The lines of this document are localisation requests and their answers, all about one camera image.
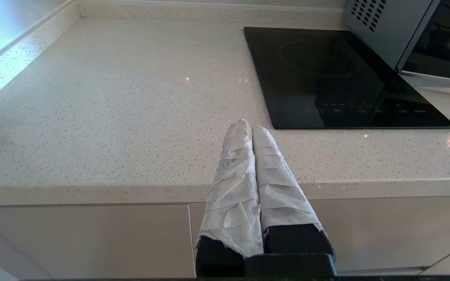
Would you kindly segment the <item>left gripper wrapped right finger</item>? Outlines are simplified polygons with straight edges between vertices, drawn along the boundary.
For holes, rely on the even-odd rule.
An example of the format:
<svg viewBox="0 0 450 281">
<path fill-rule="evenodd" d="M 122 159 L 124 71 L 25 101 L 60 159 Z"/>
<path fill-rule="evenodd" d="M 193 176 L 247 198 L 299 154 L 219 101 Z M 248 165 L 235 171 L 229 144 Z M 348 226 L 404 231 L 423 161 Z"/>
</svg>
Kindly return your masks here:
<svg viewBox="0 0 450 281">
<path fill-rule="evenodd" d="M 253 126 L 252 143 L 266 252 L 334 256 L 323 225 L 271 133 Z"/>
</svg>

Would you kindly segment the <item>left gripper wrapped left finger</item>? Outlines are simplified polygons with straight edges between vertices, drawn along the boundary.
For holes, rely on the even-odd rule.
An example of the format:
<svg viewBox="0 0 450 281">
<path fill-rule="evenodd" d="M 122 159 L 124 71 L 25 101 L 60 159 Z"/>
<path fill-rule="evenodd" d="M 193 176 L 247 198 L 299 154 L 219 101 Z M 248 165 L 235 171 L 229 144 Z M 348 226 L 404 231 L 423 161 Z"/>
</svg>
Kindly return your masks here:
<svg viewBox="0 0 450 281">
<path fill-rule="evenodd" d="M 197 277 L 241 277 L 246 260 L 263 253 L 252 130 L 239 119 L 223 140 L 198 235 L 195 272 Z"/>
</svg>

